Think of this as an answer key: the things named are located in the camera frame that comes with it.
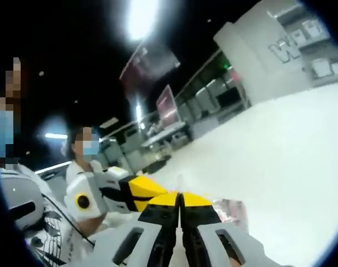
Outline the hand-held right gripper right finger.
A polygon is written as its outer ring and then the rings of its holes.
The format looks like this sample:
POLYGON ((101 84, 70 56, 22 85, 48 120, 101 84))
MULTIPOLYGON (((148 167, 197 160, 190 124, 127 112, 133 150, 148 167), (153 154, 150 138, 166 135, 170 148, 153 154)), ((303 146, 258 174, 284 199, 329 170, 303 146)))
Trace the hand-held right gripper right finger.
POLYGON ((181 228, 189 266, 280 266, 258 240, 233 223, 221 222, 201 196, 181 194, 181 228))

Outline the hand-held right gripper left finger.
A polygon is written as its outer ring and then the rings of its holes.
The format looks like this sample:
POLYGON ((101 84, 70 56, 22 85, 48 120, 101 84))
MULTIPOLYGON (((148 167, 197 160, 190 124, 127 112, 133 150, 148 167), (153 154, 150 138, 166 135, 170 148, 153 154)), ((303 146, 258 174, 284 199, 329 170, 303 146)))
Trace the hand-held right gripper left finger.
POLYGON ((151 199, 138 217, 116 229, 101 232, 92 254, 92 266, 169 266, 177 240, 180 193, 151 199))

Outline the person's left hand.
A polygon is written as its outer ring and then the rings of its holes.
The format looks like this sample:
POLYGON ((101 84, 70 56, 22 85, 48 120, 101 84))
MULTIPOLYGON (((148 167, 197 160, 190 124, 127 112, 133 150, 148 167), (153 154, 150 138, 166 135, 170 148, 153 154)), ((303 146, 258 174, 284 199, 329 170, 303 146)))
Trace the person's left hand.
POLYGON ((102 214, 99 217, 81 220, 77 223, 79 230, 84 235, 84 237, 88 237, 97 231, 105 217, 106 214, 102 214))

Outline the person's right hand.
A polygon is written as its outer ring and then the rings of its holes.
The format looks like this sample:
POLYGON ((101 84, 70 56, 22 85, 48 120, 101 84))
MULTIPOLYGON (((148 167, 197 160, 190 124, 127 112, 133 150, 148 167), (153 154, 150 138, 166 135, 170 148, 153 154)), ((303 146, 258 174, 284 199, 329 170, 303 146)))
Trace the person's right hand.
POLYGON ((172 258, 170 260, 170 267, 188 267, 188 262, 185 254, 185 248, 182 243, 176 243, 172 258))

